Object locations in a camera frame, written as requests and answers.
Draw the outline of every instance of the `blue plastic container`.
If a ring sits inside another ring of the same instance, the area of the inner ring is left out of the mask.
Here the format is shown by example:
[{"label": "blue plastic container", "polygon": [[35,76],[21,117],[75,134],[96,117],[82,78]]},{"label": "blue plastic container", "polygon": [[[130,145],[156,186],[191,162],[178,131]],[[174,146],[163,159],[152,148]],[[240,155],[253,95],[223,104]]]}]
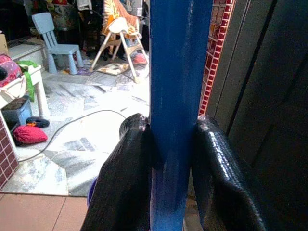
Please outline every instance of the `blue plastic container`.
[{"label": "blue plastic container", "polygon": [[29,96],[25,95],[20,99],[13,100],[1,111],[7,123],[26,125],[26,119],[32,116]]},{"label": "blue plastic container", "polygon": [[92,198],[92,195],[93,195],[93,192],[94,192],[94,189],[95,189],[96,180],[97,180],[97,177],[93,180],[92,185],[90,186],[90,190],[89,190],[88,197],[87,197],[87,205],[88,205],[88,207],[90,205],[91,198]]}]

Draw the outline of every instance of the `white high chair frame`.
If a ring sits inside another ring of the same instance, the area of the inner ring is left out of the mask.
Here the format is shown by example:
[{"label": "white high chair frame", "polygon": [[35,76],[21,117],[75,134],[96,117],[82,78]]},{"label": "white high chair frame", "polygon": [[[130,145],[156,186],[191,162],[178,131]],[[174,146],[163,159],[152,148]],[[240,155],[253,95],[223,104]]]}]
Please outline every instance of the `white high chair frame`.
[{"label": "white high chair frame", "polygon": [[[133,77],[134,77],[134,82],[135,83],[139,83],[139,80],[137,78],[137,74],[136,74],[136,71],[135,71],[135,68],[134,68],[134,65],[133,65],[133,62],[131,60],[131,57],[130,55],[134,52],[134,51],[137,51],[137,50],[140,50],[142,51],[145,59],[146,59],[146,62],[147,62],[147,65],[149,65],[149,58],[148,56],[146,55],[145,51],[144,51],[144,48],[143,48],[143,45],[141,44],[141,41],[140,41],[140,33],[139,33],[139,21],[137,20],[136,22],[136,25],[137,25],[137,28],[136,28],[136,32],[133,33],[133,34],[130,34],[130,36],[134,39],[137,40],[137,45],[135,46],[132,46],[132,47],[127,47],[127,44],[125,42],[125,38],[124,38],[124,35],[125,34],[128,34],[128,24],[127,24],[127,21],[125,18],[123,17],[119,17],[117,19],[115,19],[108,27],[107,29],[109,30],[103,44],[101,45],[100,47],[100,50],[98,51],[95,59],[94,59],[94,62],[90,68],[90,71],[93,71],[94,70],[94,67],[99,59],[99,57],[101,56],[103,50],[106,48],[106,47],[109,47],[109,46],[115,46],[115,51],[113,53],[113,56],[112,56],[112,60],[115,59],[116,57],[116,54],[119,50],[119,47],[121,45],[121,43],[123,44],[123,47],[124,47],[124,51],[127,55],[127,60],[128,60],[128,63],[129,63],[129,66],[130,66],[130,69],[131,69],[131,72],[133,74]],[[120,35],[120,39],[118,40],[113,40],[113,41],[108,41],[109,38],[112,36],[112,35]]]}]

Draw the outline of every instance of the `green cloth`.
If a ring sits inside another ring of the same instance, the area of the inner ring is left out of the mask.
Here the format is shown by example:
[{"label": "green cloth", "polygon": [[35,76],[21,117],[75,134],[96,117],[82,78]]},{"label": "green cloth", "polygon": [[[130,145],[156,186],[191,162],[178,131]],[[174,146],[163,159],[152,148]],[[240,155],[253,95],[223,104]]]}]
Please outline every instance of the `green cloth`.
[{"label": "green cloth", "polygon": [[38,65],[33,61],[26,61],[26,60],[18,61],[17,64],[20,66],[26,77],[29,99],[31,102],[34,102],[34,87],[32,84],[31,75],[28,72],[28,67],[33,66],[34,68],[36,68]]}]

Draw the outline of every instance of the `blue metal post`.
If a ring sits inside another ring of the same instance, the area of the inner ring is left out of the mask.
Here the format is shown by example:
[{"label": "blue metal post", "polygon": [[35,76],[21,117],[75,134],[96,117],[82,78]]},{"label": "blue metal post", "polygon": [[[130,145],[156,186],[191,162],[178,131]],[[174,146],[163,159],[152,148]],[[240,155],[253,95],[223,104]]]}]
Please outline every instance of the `blue metal post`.
[{"label": "blue metal post", "polygon": [[212,0],[151,0],[151,231],[181,231]]}]

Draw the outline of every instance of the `orange cloth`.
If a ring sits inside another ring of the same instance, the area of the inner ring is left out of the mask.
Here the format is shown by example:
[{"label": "orange cloth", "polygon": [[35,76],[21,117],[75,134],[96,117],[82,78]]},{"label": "orange cloth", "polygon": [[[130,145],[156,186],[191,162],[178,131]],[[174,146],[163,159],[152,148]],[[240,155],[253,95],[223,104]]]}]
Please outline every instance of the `orange cloth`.
[{"label": "orange cloth", "polygon": [[104,0],[103,34],[107,34],[107,27],[117,18],[123,17],[128,23],[128,34],[136,32],[136,23],[139,19],[130,15],[119,0]]}]

